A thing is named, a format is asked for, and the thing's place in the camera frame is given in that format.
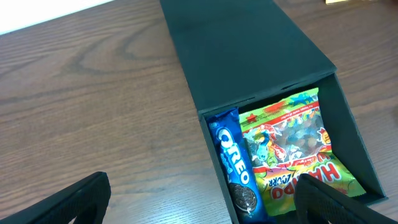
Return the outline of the blue Oreo pack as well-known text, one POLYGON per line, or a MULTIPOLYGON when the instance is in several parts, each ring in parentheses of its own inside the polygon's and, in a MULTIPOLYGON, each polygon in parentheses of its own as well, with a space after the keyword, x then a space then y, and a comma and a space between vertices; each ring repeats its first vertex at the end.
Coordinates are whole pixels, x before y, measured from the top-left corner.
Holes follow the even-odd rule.
POLYGON ((232 108, 209 117, 206 121, 239 221, 275 223, 275 219, 266 210, 256 184, 239 123, 238 109, 232 108))

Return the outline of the green Haribo gummy bag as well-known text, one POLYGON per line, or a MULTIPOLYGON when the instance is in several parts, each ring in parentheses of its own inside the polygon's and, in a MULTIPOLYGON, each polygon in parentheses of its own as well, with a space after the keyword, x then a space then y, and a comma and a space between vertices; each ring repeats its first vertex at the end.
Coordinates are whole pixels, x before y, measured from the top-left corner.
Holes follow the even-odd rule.
POLYGON ((337 191, 356 197, 365 190, 333 154, 318 102, 318 88, 239 115, 257 186, 267 213, 295 210, 300 174, 309 174, 337 191))

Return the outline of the black box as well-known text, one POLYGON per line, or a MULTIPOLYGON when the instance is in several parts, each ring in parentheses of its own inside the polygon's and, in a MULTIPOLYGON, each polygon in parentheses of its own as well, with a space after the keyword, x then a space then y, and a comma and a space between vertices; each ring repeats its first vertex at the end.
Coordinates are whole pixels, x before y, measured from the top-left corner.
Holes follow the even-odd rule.
MULTIPOLYGON (((368 208, 386 199, 335 65, 275 2, 163 0, 161 6, 233 223, 239 219, 207 118, 233 107, 251 110, 306 87, 319 88, 332 150, 366 191, 352 199, 368 208)), ((296 211, 277 221, 299 223, 296 211)))

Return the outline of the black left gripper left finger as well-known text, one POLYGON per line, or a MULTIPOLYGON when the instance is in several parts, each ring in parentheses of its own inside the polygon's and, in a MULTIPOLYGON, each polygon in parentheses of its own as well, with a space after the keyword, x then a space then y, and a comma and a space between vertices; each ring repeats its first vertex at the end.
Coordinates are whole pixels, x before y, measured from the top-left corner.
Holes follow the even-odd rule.
POLYGON ((101 224, 111 196, 108 175, 95 172, 1 220, 2 224, 101 224))

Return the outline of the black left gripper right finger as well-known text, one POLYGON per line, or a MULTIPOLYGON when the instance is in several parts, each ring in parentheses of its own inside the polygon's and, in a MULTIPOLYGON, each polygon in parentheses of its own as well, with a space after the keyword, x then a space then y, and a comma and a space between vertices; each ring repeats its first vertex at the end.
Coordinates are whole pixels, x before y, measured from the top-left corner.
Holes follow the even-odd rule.
POLYGON ((294 204, 300 224, 397 224, 309 174, 300 175, 294 204))

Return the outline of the yellow nuts bag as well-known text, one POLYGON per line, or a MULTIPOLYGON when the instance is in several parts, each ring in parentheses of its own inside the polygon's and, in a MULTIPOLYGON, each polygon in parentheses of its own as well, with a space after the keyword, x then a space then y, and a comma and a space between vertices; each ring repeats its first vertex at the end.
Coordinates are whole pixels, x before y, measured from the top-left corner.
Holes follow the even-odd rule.
POLYGON ((325 4, 326 5, 331 5, 331 4, 337 4, 337 3, 341 3, 341 2, 347 2, 350 0, 325 0, 325 4))

